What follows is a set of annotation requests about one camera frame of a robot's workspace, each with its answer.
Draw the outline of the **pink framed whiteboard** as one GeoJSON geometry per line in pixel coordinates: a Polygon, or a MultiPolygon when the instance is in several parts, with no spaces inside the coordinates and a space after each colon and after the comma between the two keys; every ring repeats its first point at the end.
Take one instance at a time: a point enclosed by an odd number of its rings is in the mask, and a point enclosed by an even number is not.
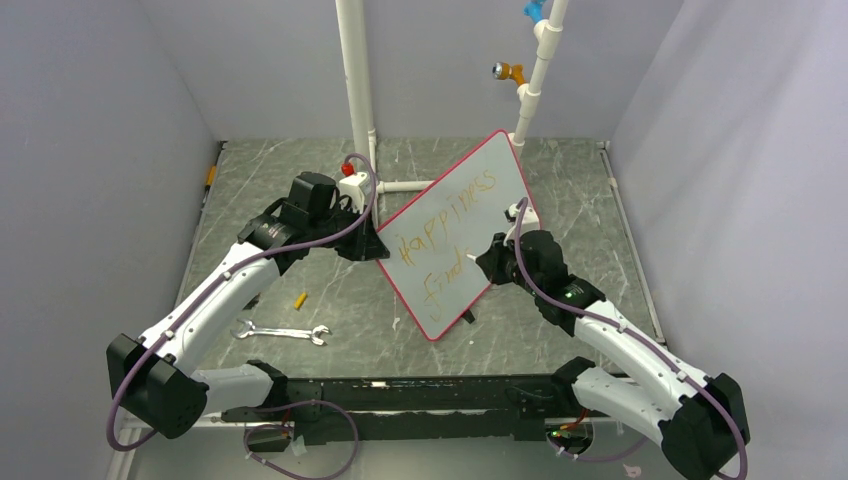
{"type": "Polygon", "coordinates": [[[390,257],[377,265],[429,341],[489,289],[478,256],[506,232],[504,211],[532,197],[509,135],[497,130],[377,230],[390,257]]]}

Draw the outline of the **yellow marker cap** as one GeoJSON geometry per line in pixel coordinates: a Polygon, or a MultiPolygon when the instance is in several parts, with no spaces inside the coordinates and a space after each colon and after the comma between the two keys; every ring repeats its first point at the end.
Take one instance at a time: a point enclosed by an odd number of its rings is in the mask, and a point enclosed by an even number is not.
{"type": "Polygon", "coordinates": [[[294,302],[294,305],[293,305],[294,309],[295,309],[295,310],[300,310],[300,309],[302,308],[302,306],[304,305],[305,301],[307,300],[307,298],[308,298],[308,293],[307,293],[307,292],[302,292],[302,293],[298,296],[298,298],[296,299],[296,301],[294,302]]]}

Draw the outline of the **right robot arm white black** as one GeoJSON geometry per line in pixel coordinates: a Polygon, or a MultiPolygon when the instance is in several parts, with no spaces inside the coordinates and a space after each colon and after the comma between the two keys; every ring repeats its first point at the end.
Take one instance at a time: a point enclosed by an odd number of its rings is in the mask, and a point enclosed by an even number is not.
{"type": "Polygon", "coordinates": [[[597,287],[568,270],[547,231],[513,238],[498,233],[474,261],[491,284],[527,291],[545,320],[596,348],[630,378],[622,381],[576,357],[552,376],[557,411],[574,415],[584,407],[626,424],[658,445],[687,479],[725,479],[733,459],[738,478],[747,478],[750,431],[735,379],[710,376],[644,334],[597,287]]]}

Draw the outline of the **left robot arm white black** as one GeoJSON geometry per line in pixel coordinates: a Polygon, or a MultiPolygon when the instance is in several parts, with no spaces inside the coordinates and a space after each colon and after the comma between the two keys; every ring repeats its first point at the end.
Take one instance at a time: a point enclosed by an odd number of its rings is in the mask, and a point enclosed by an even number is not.
{"type": "Polygon", "coordinates": [[[350,261],[388,258],[371,218],[377,185],[366,172],[340,181],[301,173],[288,196],[251,219],[216,269],[170,314],[137,337],[118,335],[106,352],[109,445],[126,448],[115,433],[119,409],[168,439],[208,413],[249,408],[264,420],[279,417],[289,395],[288,379],[276,368],[258,360],[217,370],[199,364],[247,303],[311,249],[333,249],[350,261]]]}

